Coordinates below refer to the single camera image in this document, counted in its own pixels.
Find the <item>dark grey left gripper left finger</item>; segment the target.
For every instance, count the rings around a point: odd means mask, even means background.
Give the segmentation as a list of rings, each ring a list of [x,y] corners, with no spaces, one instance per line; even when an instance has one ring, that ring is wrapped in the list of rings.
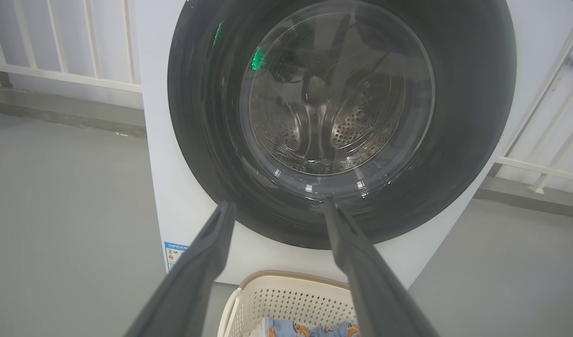
[[[126,337],[199,337],[210,292],[227,264],[236,205],[221,201],[190,247],[162,280]]]

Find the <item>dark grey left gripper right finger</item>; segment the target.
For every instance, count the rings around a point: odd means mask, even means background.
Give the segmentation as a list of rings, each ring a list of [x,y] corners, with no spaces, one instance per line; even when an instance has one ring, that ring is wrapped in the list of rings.
[[[323,202],[330,248],[347,276],[362,337],[439,334],[352,216],[329,197]]]

